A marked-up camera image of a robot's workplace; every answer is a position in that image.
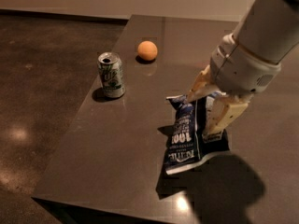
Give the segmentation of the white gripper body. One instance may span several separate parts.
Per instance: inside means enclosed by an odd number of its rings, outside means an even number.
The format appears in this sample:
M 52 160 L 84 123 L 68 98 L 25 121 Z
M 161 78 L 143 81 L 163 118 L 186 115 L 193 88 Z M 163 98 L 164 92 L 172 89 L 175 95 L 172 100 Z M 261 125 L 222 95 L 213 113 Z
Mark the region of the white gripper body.
M 281 64 L 260 60 L 226 35 L 210 58 L 211 77 L 221 91 L 232 95 L 263 92 L 280 72 Z

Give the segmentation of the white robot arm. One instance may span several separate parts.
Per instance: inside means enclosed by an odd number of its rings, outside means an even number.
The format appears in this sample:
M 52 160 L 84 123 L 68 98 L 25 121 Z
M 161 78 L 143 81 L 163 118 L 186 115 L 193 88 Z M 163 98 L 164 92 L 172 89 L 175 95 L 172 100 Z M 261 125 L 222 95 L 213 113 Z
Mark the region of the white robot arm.
M 281 61 L 299 43 L 299 0 L 255 0 L 234 31 L 212 52 L 187 100 L 221 91 L 207 115 L 203 135 L 222 132 L 266 89 Z

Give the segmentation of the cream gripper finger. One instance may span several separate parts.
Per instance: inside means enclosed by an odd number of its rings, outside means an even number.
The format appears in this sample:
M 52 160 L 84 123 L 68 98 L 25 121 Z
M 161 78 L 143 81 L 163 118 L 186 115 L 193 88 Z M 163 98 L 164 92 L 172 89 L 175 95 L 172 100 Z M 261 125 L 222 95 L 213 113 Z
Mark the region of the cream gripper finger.
M 212 135 L 223 131 L 247 109 L 248 105 L 248 102 L 237 96 L 216 96 L 207 112 L 203 134 Z
M 188 92 L 187 102 L 191 103 L 193 101 L 202 99 L 218 90 L 219 88 L 212 80 L 210 66 L 208 65 L 196 77 L 192 88 Z

